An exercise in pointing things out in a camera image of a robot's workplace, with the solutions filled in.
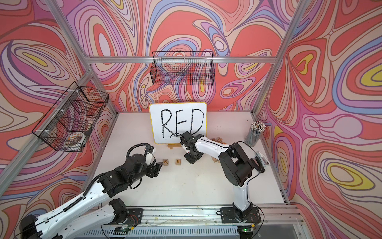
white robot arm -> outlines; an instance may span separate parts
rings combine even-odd
[[[134,154],[130,156],[130,152],[139,146],[146,146],[144,155]],[[72,238],[73,235],[78,235],[78,231],[89,230],[89,226],[93,227],[110,223],[113,220],[116,223],[124,222],[128,213],[126,213],[126,206],[120,199],[117,201],[112,200],[109,205],[103,207],[104,210],[100,211],[100,213],[93,212],[84,216],[81,215],[90,208],[126,190],[128,187],[131,188],[134,182],[142,181],[142,177],[145,175],[151,178],[157,177],[163,162],[155,163],[155,159],[152,161],[153,152],[154,147],[148,143],[131,147],[126,154],[126,160],[123,165],[95,177],[87,189],[75,198],[38,217],[34,215],[24,217],[20,222],[21,238]]]
[[[226,178],[233,185],[235,219],[244,222],[252,210],[252,203],[247,197],[247,182],[252,177],[253,169],[256,168],[259,173],[265,171],[260,157],[256,155],[255,160],[250,159],[238,143],[221,144],[201,134],[193,136],[185,132],[180,140],[189,163],[195,163],[204,153],[220,160]]]
[[[229,211],[233,211],[232,216],[235,218],[235,222],[245,222],[247,216],[253,212],[252,203],[247,198],[246,185],[254,168],[259,172],[264,171],[260,159],[255,157],[256,164],[253,159],[248,158],[237,143],[232,145],[220,144],[203,135],[194,137],[188,132],[183,133],[180,139],[182,147],[187,152],[185,158],[189,163],[195,163],[203,153],[220,160],[226,178],[233,184],[233,210]],[[132,149],[139,146],[146,146],[144,155],[134,154],[130,156]],[[111,222],[130,225],[130,223],[126,223],[128,216],[131,216],[129,209],[120,199],[112,200],[109,205],[99,210],[86,215],[83,214],[128,187],[131,188],[132,183],[142,180],[145,175],[151,178],[157,177],[163,163],[155,164],[155,159],[152,161],[153,152],[154,147],[148,143],[133,146],[128,150],[123,165],[95,177],[83,193],[50,212],[38,217],[28,215],[23,218],[20,223],[21,238],[72,239],[92,227]],[[133,220],[131,225],[135,226],[136,224],[139,224],[138,219],[136,223]]]

black cable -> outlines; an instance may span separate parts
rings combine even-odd
[[[85,189],[85,191],[84,191],[84,194],[83,194],[84,197],[87,195],[87,193],[89,192],[89,190],[90,190],[90,188],[93,186],[93,184],[94,184],[100,177],[102,177],[102,176],[105,175],[105,174],[106,174],[106,173],[103,172],[103,173],[97,175],[97,176],[96,176],[96,177],[89,183],[88,187],[87,187],[87,188]]]
[[[69,204],[69,206],[67,206],[66,208],[64,208],[63,211],[68,211],[71,207],[73,207],[74,205],[76,205],[79,201],[81,201],[82,199],[84,199],[83,197],[79,197],[78,199],[76,199],[74,202],[72,202],[71,204]]]
[[[237,141],[237,143],[238,143],[238,142],[242,142],[242,143],[244,143],[245,145],[247,145],[248,147],[250,147],[250,148],[252,149],[252,151],[255,153],[255,157],[257,156],[256,151],[255,151],[251,146],[249,146],[248,144],[246,144],[246,143],[243,142],[243,141]],[[247,191],[247,201],[249,201],[249,202],[251,202],[251,201],[250,201],[249,198],[248,198],[248,184],[249,184],[249,182],[250,182],[252,179],[254,179],[255,177],[259,176],[260,173],[261,173],[261,171],[262,171],[263,169],[264,169],[264,166],[263,166],[263,163],[261,162],[261,169],[260,169],[259,173],[258,173],[256,176],[254,176],[253,178],[251,178],[251,179],[247,182],[246,191]]]
[[[62,212],[63,212],[63,211],[57,213],[57,214],[54,215],[54,216],[51,216],[50,218],[46,219],[45,221],[40,222],[40,223],[37,224],[37,225],[34,225],[34,226],[30,227],[30,228],[27,228],[27,229],[22,230],[20,233],[18,233],[18,234],[16,234],[15,236],[13,236],[13,238],[16,238],[16,236],[20,235],[21,233],[23,233],[23,232],[25,232],[25,231],[28,231],[28,230],[30,230],[30,229],[33,229],[33,228],[37,227],[38,225],[40,225],[40,224],[42,224],[42,223],[44,223],[44,222],[48,222],[50,219],[52,219],[52,218],[54,218],[55,216],[61,214]]]
[[[138,147],[140,147],[140,146],[148,146],[148,145],[150,146],[149,143],[139,143],[139,144],[137,144],[137,145],[134,145],[133,147],[131,147],[131,148],[127,151],[127,153],[126,153],[126,158],[130,156],[130,153],[131,153],[131,151],[132,151],[133,149],[138,148]]]
[[[260,225],[260,227],[259,227],[259,229],[257,230],[257,232],[251,237],[251,239],[252,238],[254,238],[256,235],[257,235],[257,233],[259,232],[259,230],[261,229],[261,226],[263,225],[263,223],[264,223],[264,221],[265,221],[265,214],[264,214],[264,212],[261,210],[261,208],[260,207],[258,207],[258,206],[256,206],[258,209],[260,209],[260,211],[261,211],[261,213],[263,214],[263,221],[261,222],[261,225]]]
[[[136,189],[136,188],[141,184],[141,182],[142,182],[142,178],[141,178],[141,180],[139,181],[138,185],[137,185],[136,187],[133,187],[133,188],[131,188],[131,184],[130,184],[130,185],[129,185],[130,189]]]
[[[154,164],[155,164],[156,161],[157,161],[157,160],[156,160],[155,157],[154,157],[154,161],[153,161],[149,166],[147,166],[147,168],[151,168],[152,166],[154,166]]]
[[[172,135],[170,135],[170,138],[172,138],[171,136],[173,136],[173,135],[175,135],[175,136],[178,136],[178,135],[182,136],[180,133],[173,133]]]
[[[207,140],[204,140],[204,139],[202,139],[202,138],[200,138],[200,140],[203,140],[204,142],[208,142],[208,143],[213,143],[214,145],[217,145],[217,146],[219,146],[219,147],[221,147],[221,148],[229,148],[230,146],[228,146],[228,147],[222,147],[221,145],[218,145],[217,143],[214,143],[213,141],[207,141]]]
[[[104,234],[104,236],[105,236],[107,239],[110,239],[110,238],[107,237],[107,235],[105,234],[104,229],[102,228],[102,225],[101,225],[101,230],[102,230],[102,233]]]
[[[102,228],[102,225],[101,225],[101,230],[102,230],[102,233],[104,234],[104,236],[107,238],[107,239],[110,239],[109,237],[106,236],[105,232],[104,232],[104,229]]]
[[[222,212],[222,211],[220,211],[220,210],[217,211],[216,214],[218,214],[219,216],[220,216],[220,215],[226,216],[226,217],[228,217],[229,219],[235,219],[235,218],[233,218],[233,217],[229,217],[229,216],[227,216],[224,212]]]

wooden block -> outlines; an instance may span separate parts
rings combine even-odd
[[[182,145],[180,143],[168,143],[167,144],[167,147],[169,149],[172,149],[172,148],[178,148],[178,147],[182,147]]]

wire basket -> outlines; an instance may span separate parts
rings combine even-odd
[[[108,100],[103,91],[79,86],[41,133],[33,133],[56,151],[82,152]]]
[[[150,75],[153,85],[213,85],[212,51],[156,51]]]

colorful wall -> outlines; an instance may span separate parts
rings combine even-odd
[[[216,72],[213,86],[153,85],[150,64],[97,63],[100,78],[117,111],[148,111],[152,103],[198,102],[209,111],[252,110],[269,63],[229,63],[225,76]]]
[[[313,238],[382,238],[382,2],[313,0],[257,112]]]
[[[90,56],[152,56],[157,50],[212,50],[215,56],[275,56],[296,2],[103,1],[61,3]],[[117,111],[151,103],[205,101],[208,109],[251,110],[270,64],[216,64],[214,86],[153,86],[150,64],[97,63]]]
[[[8,2],[0,3],[0,173],[84,74],[43,0]],[[37,149],[0,197],[0,239],[13,238],[24,216],[43,214],[79,193],[111,119],[106,108],[81,153],[55,152],[46,144]]]

